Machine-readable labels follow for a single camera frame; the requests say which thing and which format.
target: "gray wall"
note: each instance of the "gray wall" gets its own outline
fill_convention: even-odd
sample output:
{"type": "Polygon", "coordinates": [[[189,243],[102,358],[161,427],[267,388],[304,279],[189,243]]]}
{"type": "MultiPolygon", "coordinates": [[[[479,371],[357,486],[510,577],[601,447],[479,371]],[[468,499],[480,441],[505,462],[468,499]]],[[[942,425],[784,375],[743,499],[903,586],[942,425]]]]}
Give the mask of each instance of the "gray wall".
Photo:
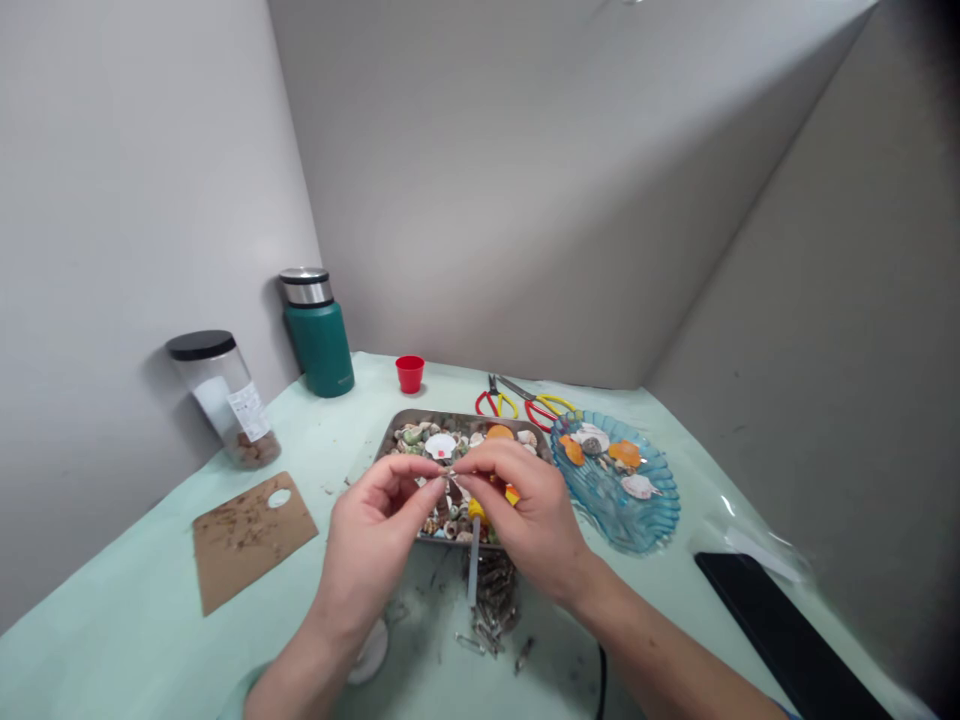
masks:
{"type": "Polygon", "coordinates": [[[267,282],[318,262],[262,0],[0,5],[0,631],[217,448],[159,352],[298,374],[267,282]]]}
{"type": "Polygon", "coordinates": [[[870,4],[271,0],[351,344],[635,388],[870,4]]]}
{"type": "Polygon", "coordinates": [[[921,20],[881,3],[647,387],[936,705],[960,611],[960,155],[921,20]]]}

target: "blue glass dish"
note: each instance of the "blue glass dish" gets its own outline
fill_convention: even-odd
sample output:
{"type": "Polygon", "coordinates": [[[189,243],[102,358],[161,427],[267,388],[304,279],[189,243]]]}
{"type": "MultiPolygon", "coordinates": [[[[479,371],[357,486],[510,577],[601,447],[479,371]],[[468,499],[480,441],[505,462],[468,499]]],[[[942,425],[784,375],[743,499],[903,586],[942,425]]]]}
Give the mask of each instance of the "blue glass dish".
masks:
{"type": "Polygon", "coordinates": [[[577,410],[557,418],[550,430],[550,445],[574,507],[617,550],[640,556],[669,541],[680,521],[680,493],[666,458],[639,432],[602,413],[577,410]],[[627,440],[638,446],[641,457],[647,460],[640,466],[640,474],[663,494],[640,500],[623,489],[621,476],[612,467],[604,471],[590,457],[583,467],[570,462],[560,438],[577,432],[585,422],[603,430],[611,443],[627,440]]]}

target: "red-handled scissors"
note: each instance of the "red-handled scissors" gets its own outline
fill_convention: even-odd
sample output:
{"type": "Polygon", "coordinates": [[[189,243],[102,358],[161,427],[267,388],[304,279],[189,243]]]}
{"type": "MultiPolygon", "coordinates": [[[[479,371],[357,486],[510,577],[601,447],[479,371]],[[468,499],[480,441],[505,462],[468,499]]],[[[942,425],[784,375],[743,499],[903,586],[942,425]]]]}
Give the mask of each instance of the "red-handled scissors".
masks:
{"type": "Polygon", "coordinates": [[[534,425],[536,425],[538,428],[540,428],[544,432],[550,432],[551,430],[550,425],[553,424],[553,421],[556,420],[557,417],[562,412],[561,410],[558,410],[556,407],[554,407],[551,403],[558,403],[560,405],[563,405],[570,412],[576,411],[576,408],[573,405],[568,403],[563,398],[558,398],[556,395],[534,395],[533,393],[528,393],[526,390],[524,390],[522,387],[520,387],[516,383],[510,382],[502,375],[498,376],[497,379],[500,382],[502,382],[504,385],[506,385],[508,388],[513,390],[517,395],[523,398],[524,400],[523,404],[527,408],[527,417],[530,418],[530,422],[532,422],[534,425]],[[543,403],[544,406],[547,408],[547,410],[544,410],[543,408],[539,407],[537,405],[538,402],[543,403]],[[549,420],[550,425],[543,425],[542,423],[540,423],[537,420],[536,415],[540,415],[540,417],[543,417],[549,420]]]}
{"type": "Polygon", "coordinates": [[[490,389],[484,390],[482,393],[480,393],[480,397],[477,398],[476,405],[474,405],[474,407],[477,410],[477,415],[483,415],[483,410],[480,409],[480,401],[486,398],[487,402],[490,403],[490,409],[493,410],[494,417],[501,416],[501,412],[503,411],[504,400],[506,400],[507,404],[513,408],[514,419],[520,417],[520,411],[517,410],[517,406],[513,404],[513,400],[511,400],[502,392],[500,392],[500,389],[497,387],[497,378],[494,377],[493,375],[487,375],[487,380],[490,383],[490,389]],[[500,402],[497,403],[496,405],[494,405],[493,403],[493,398],[495,397],[498,397],[500,399],[500,402]]]}

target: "red plastic cup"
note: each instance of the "red plastic cup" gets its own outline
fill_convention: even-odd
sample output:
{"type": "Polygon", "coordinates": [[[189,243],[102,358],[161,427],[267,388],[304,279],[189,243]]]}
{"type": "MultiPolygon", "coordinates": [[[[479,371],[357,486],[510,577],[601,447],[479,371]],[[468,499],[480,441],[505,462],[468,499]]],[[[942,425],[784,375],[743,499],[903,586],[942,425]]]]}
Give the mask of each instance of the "red plastic cup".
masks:
{"type": "Polygon", "coordinates": [[[423,380],[423,358],[417,355],[404,355],[397,358],[397,375],[400,376],[400,391],[407,395],[420,392],[423,380]]]}

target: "table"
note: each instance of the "table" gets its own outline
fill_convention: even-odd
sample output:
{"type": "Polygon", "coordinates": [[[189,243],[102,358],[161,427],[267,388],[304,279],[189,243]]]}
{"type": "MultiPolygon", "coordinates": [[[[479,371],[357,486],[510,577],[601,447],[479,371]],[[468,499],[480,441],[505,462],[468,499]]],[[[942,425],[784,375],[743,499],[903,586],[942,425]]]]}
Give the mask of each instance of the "table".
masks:
{"type": "MultiPolygon", "coordinates": [[[[270,467],[235,470],[218,453],[80,568],[0,638],[0,716],[11,718],[216,717],[251,668],[273,658],[299,625],[320,576],[330,510],[369,466],[387,423],[407,407],[472,412],[485,373],[428,363],[418,396],[400,393],[394,358],[354,354],[357,385],[323,400],[303,378],[269,406],[283,446],[270,467]],[[296,481],[319,537],[204,618],[191,522],[286,470],[296,481]]],[[[611,391],[524,382],[579,408],[627,422],[667,454],[680,489],[672,542],[645,558],[613,550],[583,524],[590,546],[637,592],[700,643],[784,706],[792,705],[693,562],[720,549],[722,524],[757,533],[764,526],[700,444],[643,389],[611,391]]],[[[596,643],[570,618],[521,585],[522,620],[498,660],[459,646],[468,611],[462,551],[418,543],[390,607],[386,662],[368,684],[350,688],[338,715],[428,718],[468,708],[464,717],[592,718],[599,692],[596,643]],[[523,672],[513,661],[529,636],[537,643],[523,672]]],[[[895,717],[909,699],[871,660],[810,585],[784,591],[895,717]]],[[[615,676],[606,717],[636,717],[615,676]]]]}

